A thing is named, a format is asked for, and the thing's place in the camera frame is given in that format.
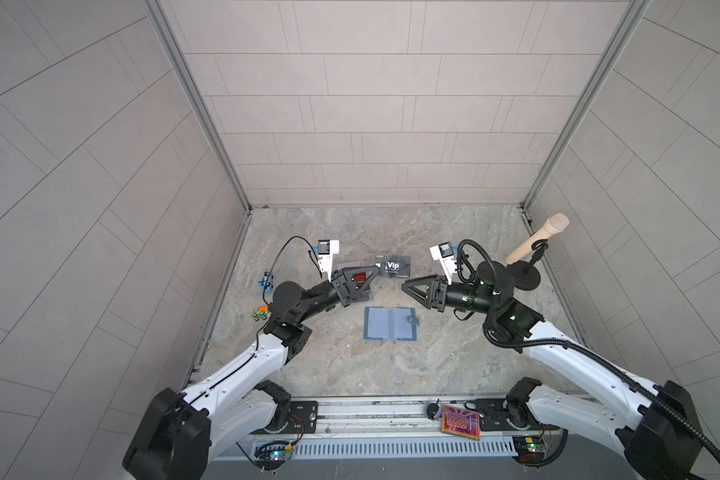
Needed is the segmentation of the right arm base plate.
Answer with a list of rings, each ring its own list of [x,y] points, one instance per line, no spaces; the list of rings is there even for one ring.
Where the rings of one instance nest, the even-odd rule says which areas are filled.
[[[464,406],[477,412],[482,432],[511,432],[514,435],[541,434],[543,430],[558,433],[554,425],[540,423],[531,413],[527,403],[521,400],[501,398],[478,398],[467,401]]]

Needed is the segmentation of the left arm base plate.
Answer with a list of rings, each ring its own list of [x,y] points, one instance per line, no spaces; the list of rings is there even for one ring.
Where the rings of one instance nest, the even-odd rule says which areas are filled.
[[[256,435],[297,435],[313,434],[316,431],[319,403],[317,401],[292,401],[285,416],[285,423],[279,428],[265,427],[255,431]]]

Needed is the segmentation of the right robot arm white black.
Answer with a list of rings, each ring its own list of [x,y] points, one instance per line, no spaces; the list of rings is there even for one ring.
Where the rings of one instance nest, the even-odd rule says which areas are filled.
[[[405,281],[401,289],[427,309],[484,315],[483,334],[494,346],[533,358],[591,395],[562,394],[541,382],[518,383],[523,409],[544,424],[581,435],[622,455],[644,479],[691,479],[700,451],[720,465],[720,448],[704,435],[690,393],[633,374],[572,340],[514,297],[514,279],[482,262],[471,279],[443,275]]]

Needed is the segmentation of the blue card holder wallet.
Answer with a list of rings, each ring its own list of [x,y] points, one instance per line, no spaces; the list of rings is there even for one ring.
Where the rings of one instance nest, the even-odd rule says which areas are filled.
[[[416,341],[419,319],[413,308],[366,307],[363,338],[369,341]]]

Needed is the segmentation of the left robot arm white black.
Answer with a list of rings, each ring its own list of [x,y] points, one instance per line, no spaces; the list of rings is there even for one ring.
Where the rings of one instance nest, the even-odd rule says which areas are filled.
[[[345,268],[310,289],[284,281],[273,292],[269,319],[251,345],[208,378],[149,403],[122,460],[135,479],[199,479],[233,443],[260,429],[279,430],[290,394],[269,380],[306,345],[305,320],[358,302],[379,274],[376,266]]]

